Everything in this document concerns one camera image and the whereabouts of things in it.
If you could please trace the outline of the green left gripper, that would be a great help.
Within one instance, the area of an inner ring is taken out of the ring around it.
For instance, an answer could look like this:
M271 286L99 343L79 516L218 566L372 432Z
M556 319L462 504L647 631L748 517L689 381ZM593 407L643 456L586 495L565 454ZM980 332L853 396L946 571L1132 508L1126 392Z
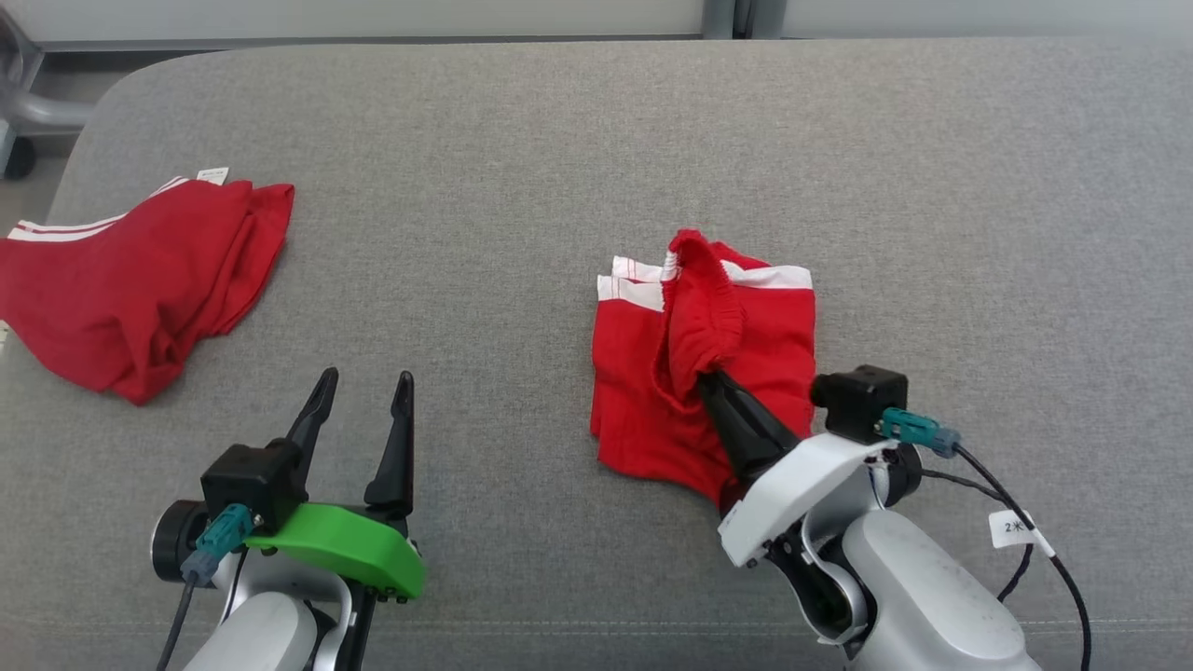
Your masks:
M330 417L339 369L324 368L295 417L286 439L298 447L299 467L310 467L320 429ZM272 535L245 544L277 550L313 568L328 570L381 595L418 599L427 572L409 542L406 518L414 509L415 378L402 371L391 401L391 430L375 478L363 493L367 515L323 501L303 501Z

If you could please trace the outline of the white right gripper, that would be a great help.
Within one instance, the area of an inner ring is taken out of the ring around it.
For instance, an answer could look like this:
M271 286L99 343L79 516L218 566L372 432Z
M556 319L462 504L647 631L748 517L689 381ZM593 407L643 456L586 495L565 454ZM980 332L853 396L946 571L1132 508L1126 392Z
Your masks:
M827 432L801 442L762 400L724 371L699 375L697 388L734 476L754 481L721 521L721 548L735 568L762 558L766 542L826 500L869 458L898 447L894 439L863 445ZM779 450L792 451L779 458Z

